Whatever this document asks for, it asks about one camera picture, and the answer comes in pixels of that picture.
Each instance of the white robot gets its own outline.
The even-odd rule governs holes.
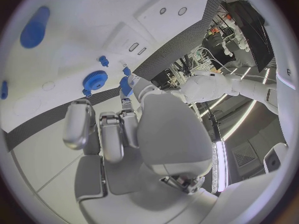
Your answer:
[[[221,203],[201,188],[212,165],[212,142],[193,111],[176,96],[203,102],[224,93],[242,94],[276,113],[272,97],[276,85],[197,71],[174,95],[134,74],[128,86],[141,104],[142,117],[138,122],[130,98],[121,91],[123,109],[100,114],[103,156],[99,142],[89,141],[98,135],[90,103],[79,100],[68,108],[63,140],[85,153],[75,179],[75,196],[83,215],[93,224],[118,223],[118,215],[111,214],[114,207],[125,223],[166,223],[169,219],[170,223],[192,219],[209,223],[205,216]],[[267,172],[277,169],[284,158],[287,146],[278,146],[265,157]]]

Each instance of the circular hole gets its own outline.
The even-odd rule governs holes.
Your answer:
[[[164,14],[165,12],[166,12],[166,8],[165,8],[165,7],[161,8],[161,10],[160,10],[160,14],[162,15],[162,14]]]
[[[179,11],[178,11],[178,15],[182,16],[185,14],[185,12],[187,12],[187,8],[186,7],[182,7]]]

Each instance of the cable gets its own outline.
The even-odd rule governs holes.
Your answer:
[[[213,56],[212,52],[210,52],[209,49],[207,49],[207,48],[205,48],[205,47],[199,47],[198,50],[199,50],[199,49],[207,50],[207,51],[211,54],[211,56],[213,57],[213,59],[210,59],[210,60],[212,60],[212,61],[216,61],[216,62],[217,62],[219,65],[221,65],[225,70],[227,70],[227,71],[230,72],[230,73],[232,72],[230,69],[226,68],[220,61],[218,61],[218,60]],[[265,78],[265,77],[257,76],[257,75],[245,75],[245,76],[246,76],[246,77],[262,78],[262,79]],[[269,78],[267,78],[267,80],[276,82],[276,80],[269,79]]]

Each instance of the gray fabric strip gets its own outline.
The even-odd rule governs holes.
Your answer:
[[[154,54],[147,58],[134,73],[147,80],[151,80],[161,71],[170,66],[190,50],[200,45],[203,37],[217,12],[222,0],[208,0],[201,21],[187,28],[185,31],[171,39]],[[92,105],[96,105],[119,95],[119,88],[111,89],[94,94],[89,98]],[[65,117],[69,103],[55,107],[49,111],[41,113],[36,117],[26,121],[14,130],[5,134],[7,148],[13,150],[21,142],[41,131],[42,129],[62,120]]]

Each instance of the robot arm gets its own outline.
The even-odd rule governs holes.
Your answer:
[[[196,71],[180,88],[171,93],[180,93],[184,96],[182,100],[187,103],[211,101],[223,94],[243,95],[263,103],[271,112],[278,114],[276,84],[264,85],[256,81],[241,80],[236,75]]]

